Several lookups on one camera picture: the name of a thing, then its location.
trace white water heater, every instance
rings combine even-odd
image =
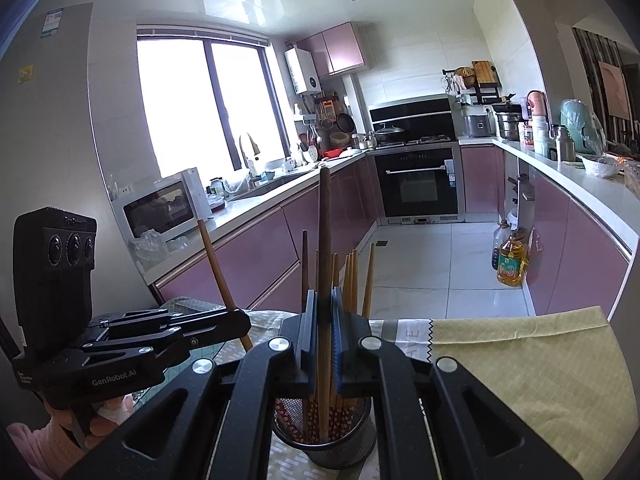
[[[322,91],[311,53],[293,47],[284,53],[296,94],[318,94]]]

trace window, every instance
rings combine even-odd
[[[196,38],[138,40],[146,122],[161,176],[198,168],[202,183],[244,167],[249,133],[263,162],[289,155],[261,46]]]

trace white microwave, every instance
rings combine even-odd
[[[118,197],[111,206],[127,243],[151,229],[166,242],[197,227],[199,218],[212,216],[197,168],[151,185],[133,185],[130,192]]]

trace black mesh cup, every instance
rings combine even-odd
[[[290,419],[302,430],[303,407],[301,399],[280,399]],[[327,469],[348,469],[366,459],[376,445],[376,427],[370,417],[371,399],[359,399],[351,429],[342,437],[324,444],[297,442],[277,416],[273,418],[273,433],[288,446],[304,451],[309,459]]]

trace window frame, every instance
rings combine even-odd
[[[222,88],[220,87],[218,71],[216,70],[216,61],[213,57],[213,50],[211,48],[211,45],[213,43],[232,44],[256,50],[258,54],[258,60],[260,60],[260,66],[262,68],[262,76],[264,77],[264,82],[267,87],[267,94],[269,95],[269,100],[271,102],[271,109],[273,110],[273,116],[278,128],[278,136],[280,137],[280,142],[282,144],[282,151],[284,152],[285,157],[291,155],[289,137],[287,136],[284,118],[282,117],[282,110],[280,108],[278,97],[276,95],[273,77],[271,76],[271,69],[267,61],[267,53],[265,51],[266,47],[263,44],[263,41],[255,41],[255,43],[253,41],[242,41],[242,39],[240,38],[239,40],[237,36],[231,36],[231,33],[229,33],[229,37],[231,38],[229,40],[223,38],[208,38],[206,36],[200,36],[196,34],[156,33],[155,31],[152,34],[144,34],[144,32],[148,30],[148,28],[139,29],[136,42],[153,40],[196,40],[202,43],[205,59],[207,60],[207,68],[209,70],[209,80],[211,81],[213,97],[216,101],[218,116],[220,117],[220,123],[222,125],[222,133],[225,137],[226,147],[229,151],[231,164],[235,171],[242,169],[242,160],[240,159],[238,147],[236,146],[236,142],[231,131],[229,114],[226,111],[225,99],[222,95]]]

